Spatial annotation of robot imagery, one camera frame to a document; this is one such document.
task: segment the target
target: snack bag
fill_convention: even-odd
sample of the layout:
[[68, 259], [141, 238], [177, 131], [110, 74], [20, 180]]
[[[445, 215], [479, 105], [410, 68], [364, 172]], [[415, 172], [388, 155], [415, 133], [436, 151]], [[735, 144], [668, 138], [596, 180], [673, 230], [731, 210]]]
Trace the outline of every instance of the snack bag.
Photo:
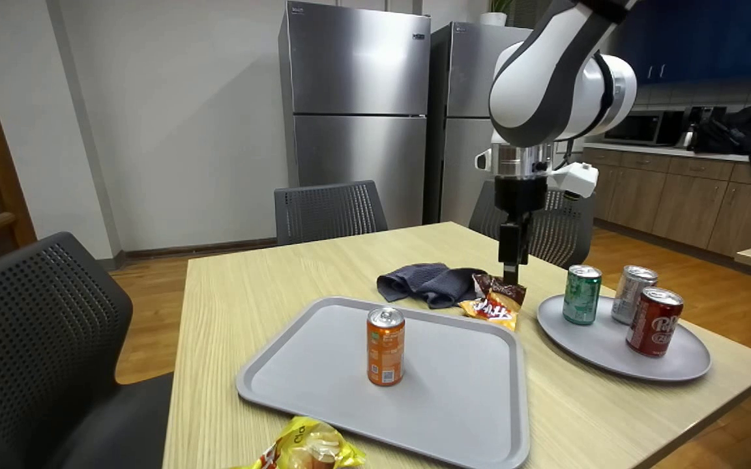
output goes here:
[[277, 444], [246, 469], [359, 469], [364, 457], [325, 422], [294, 417]]
[[526, 286], [503, 284], [496, 277], [475, 273], [476, 299], [460, 302], [462, 314], [470, 319], [489, 320], [505, 331], [516, 331], [516, 314], [523, 305]]

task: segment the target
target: black cloth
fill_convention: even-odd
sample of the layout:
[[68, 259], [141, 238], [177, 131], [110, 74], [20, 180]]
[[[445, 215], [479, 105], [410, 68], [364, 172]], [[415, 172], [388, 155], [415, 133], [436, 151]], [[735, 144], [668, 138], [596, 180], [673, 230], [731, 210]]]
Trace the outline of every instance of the black cloth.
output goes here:
[[475, 297], [473, 273], [479, 268], [448, 268], [445, 263], [411, 263], [375, 280], [385, 302], [415, 297], [427, 302], [430, 311], [450, 307]]
[[724, 112], [716, 107], [696, 131], [694, 151], [751, 155], [751, 107]]

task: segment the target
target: round plate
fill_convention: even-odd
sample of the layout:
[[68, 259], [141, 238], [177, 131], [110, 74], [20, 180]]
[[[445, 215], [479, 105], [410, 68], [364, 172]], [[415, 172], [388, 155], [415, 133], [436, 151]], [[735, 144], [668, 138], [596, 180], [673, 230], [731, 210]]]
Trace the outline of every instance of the round plate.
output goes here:
[[625, 344], [628, 326], [609, 319], [613, 297], [600, 297], [592, 326], [564, 319], [564, 297], [549, 297], [538, 307], [538, 326], [569, 355], [616, 376], [686, 383], [709, 372], [709, 349], [682, 326], [671, 336], [662, 358], [638, 355]]

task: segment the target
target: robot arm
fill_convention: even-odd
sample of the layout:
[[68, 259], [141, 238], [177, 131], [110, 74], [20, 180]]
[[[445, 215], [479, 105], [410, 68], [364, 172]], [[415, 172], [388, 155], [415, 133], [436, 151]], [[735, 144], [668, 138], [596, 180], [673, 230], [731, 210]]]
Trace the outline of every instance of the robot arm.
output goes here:
[[499, 232], [508, 284], [526, 263], [533, 212], [546, 206], [547, 185], [589, 198], [596, 182], [589, 165], [549, 169], [549, 144], [609, 131], [636, 99], [632, 65], [596, 52], [634, 4], [556, 0], [526, 42], [496, 64], [487, 98], [496, 133], [476, 169], [496, 176], [496, 206], [508, 215]]
[[539, 146], [617, 126], [636, 77], [600, 42], [636, 0], [556, 0], [547, 19], [501, 52], [487, 98], [493, 129], [512, 146]]

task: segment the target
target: refrigerator door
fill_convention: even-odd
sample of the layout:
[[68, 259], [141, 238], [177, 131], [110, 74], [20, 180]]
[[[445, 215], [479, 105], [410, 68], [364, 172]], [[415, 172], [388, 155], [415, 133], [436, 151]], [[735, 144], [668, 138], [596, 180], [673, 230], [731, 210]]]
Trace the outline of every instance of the refrigerator door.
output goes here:
[[440, 219], [470, 228], [487, 172], [475, 169], [475, 155], [487, 148], [487, 121], [445, 121]]
[[298, 185], [375, 180], [388, 228], [422, 221], [426, 118], [294, 116]]
[[294, 116], [426, 116], [427, 15], [291, 4], [287, 19]]
[[450, 25], [448, 118], [487, 118], [487, 88], [499, 56], [533, 30]]

